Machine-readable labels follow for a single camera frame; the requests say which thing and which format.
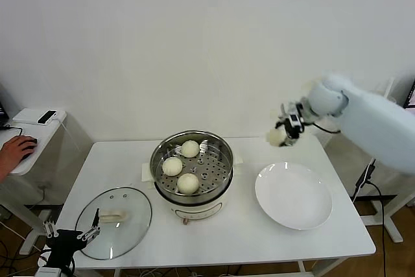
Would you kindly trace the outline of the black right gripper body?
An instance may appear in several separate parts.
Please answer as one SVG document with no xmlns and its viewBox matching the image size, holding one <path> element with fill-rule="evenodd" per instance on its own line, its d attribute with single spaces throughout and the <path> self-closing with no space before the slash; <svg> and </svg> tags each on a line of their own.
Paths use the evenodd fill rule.
<svg viewBox="0 0 415 277">
<path fill-rule="evenodd" d="M 298 126 L 303 128 L 308 125 L 302 103 L 289 103 L 287 106 L 282 104 L 280 119 L 283 118 L 287 119 L 287 124 L 291 127 Z"/>
</svg>

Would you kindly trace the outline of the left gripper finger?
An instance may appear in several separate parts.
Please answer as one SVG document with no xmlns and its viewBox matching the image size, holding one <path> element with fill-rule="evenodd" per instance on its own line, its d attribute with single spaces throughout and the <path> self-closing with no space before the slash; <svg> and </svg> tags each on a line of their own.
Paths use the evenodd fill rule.
<svg viewBox="0 0 415 277">
<path fill-rule="evenodd" d="M 44 221 L 43 225 L 47 238 L 56 238 L 59 236 L 58 230 L 56 229 L 56 225 L 53 221 Z"/>
<path fill-rule="evenodd" d="M 97 208 L 91 228 L 87 232 L 78 235 L 77 239 L 84 242 L 91 242 L 100 234 L 100 231 L 101 228 L 99 226 L 99 209 Z"/>
</svg>

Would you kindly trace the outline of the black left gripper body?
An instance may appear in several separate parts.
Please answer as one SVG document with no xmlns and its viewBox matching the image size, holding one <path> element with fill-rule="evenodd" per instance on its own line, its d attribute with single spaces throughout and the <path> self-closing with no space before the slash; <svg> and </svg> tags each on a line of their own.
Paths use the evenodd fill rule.
<svg viewBox="0 0 415 277">
<path fill-rule="evenodd" d="M 58 236 L 47 237 L 51 249 L 46 267 L 69 267 L 76 251 L 84 248 L 83 233 L 75 230 L 57 230 Z"/>
</svg>

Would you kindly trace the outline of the person's bare hand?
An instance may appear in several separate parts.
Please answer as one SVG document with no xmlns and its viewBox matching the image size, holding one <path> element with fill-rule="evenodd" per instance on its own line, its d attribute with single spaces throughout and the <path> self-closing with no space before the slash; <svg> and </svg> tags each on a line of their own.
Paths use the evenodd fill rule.
<svg viewBox="0 0 415 277">
<path fill-rule="evenodd" d="M 11 173 L 34 152 L 37 144 L 37 139 L 30 136 L 15 136 L 4 143 L 1 147 L 1 176 Z"/>
</svg>

